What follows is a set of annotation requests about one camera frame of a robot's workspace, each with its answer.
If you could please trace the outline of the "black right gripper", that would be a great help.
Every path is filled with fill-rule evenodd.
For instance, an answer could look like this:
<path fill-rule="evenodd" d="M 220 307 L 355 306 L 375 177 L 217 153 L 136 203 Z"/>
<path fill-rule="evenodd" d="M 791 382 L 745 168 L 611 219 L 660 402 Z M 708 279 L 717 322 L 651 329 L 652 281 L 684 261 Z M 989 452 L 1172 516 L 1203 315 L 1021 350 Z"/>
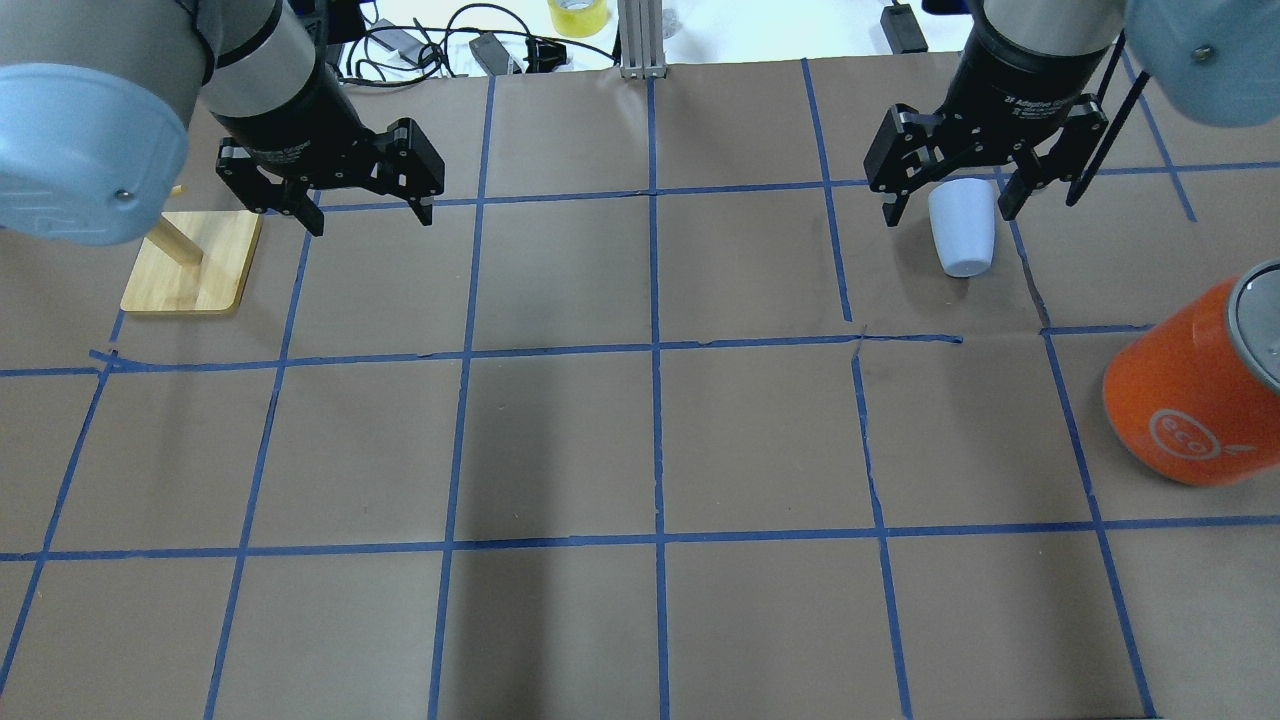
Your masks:
<path fill-rule="evenodd" d="M 974 26 L 941 105 L 886 111 L 864 158 L 872 191 L 883 196 L 884 224 L 896 227 L 924 184 L 963 168 L 1014 163 L 998 197 L 1006 222 L 1034 191 L 1083 177 L 1108 118 L 1085 87 L 1098 49 L 1047 51 Z"/>

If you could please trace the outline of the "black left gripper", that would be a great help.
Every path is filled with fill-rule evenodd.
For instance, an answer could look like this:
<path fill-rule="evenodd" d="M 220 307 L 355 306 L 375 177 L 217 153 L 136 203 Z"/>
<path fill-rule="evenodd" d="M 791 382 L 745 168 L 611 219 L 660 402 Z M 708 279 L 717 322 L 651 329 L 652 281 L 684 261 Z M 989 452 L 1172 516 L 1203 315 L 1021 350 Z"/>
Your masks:
<path fill-rule="evenodd" d="M 326 65 L 315 65 L 302 88 L 274 110 L 215 119 L 229 135 L 215 173 L 230 192 L 247 210 L 292 217 L 315 237 L 324 233 L 324 215 L 308 182 L 394 196 L 424 227 L 445 191 L 445 161 L 419 123 L 399 118 L 375 136 Z M 284 179 L 271 181 L 262 169 Z"/>

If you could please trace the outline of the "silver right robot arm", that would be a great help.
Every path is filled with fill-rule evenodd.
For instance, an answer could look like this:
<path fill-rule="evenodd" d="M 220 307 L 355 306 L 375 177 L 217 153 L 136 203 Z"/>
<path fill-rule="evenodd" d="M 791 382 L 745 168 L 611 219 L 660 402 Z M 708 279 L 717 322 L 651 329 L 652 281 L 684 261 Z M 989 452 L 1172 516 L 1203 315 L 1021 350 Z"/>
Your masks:
<path fill-rule="evenodd" d="M 998 196 L 1012 220 L 1053 182 L 1089 188 L 1148 83 L 1202 126 L 1277 118 L 1275 1 L 969 1 L 972 29 L 943 101 L 892 105 L 864 158 L 899 224 L 920 187 L 1014 165 Z"/>

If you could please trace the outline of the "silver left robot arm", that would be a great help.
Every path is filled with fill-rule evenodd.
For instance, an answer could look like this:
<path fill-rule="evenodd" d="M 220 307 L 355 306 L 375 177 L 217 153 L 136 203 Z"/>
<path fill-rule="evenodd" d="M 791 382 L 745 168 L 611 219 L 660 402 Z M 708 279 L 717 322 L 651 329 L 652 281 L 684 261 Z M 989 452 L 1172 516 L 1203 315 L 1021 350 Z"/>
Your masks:
<path fill-rule="evenodd" d="M 406 201 L 422 224 L 445 163 L 419 124 L 362 123 L 287 1 L 5 1 L 1 220 L 84 245 L 137 240 L 163 214 L 206 108 L 215 172 L 242 206 L 321 234 L 312 192 Z"/>

